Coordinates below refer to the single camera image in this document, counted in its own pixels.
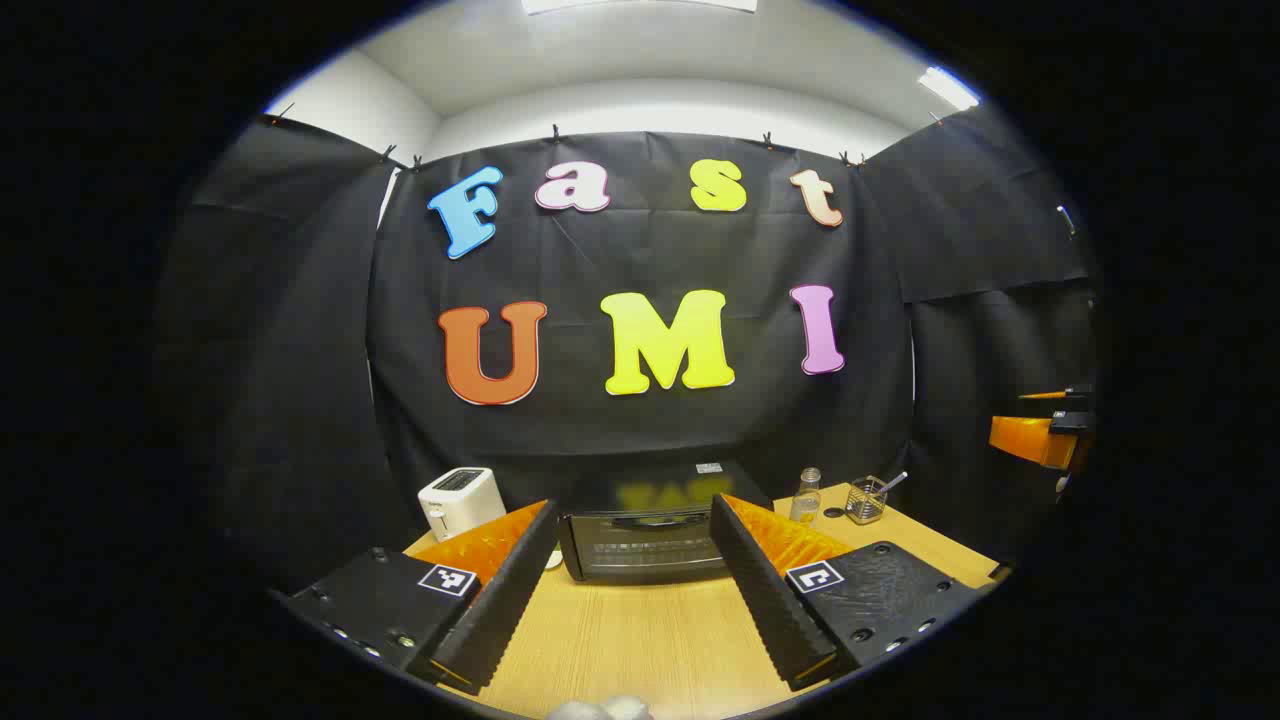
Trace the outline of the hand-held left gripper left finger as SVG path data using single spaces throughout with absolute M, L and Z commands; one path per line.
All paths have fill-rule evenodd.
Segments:
M 283 605 L 380 665 L 477 694 L 538 587 L 559 515 L 543 500 L 417 552 L 375 547 Z

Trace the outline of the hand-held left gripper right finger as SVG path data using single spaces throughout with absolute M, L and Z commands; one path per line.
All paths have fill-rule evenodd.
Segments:
M 887 539 L 854 550 L 731 495 L 714 497 L 709 530 L 794 691 L 900 655 L 986 594 Z

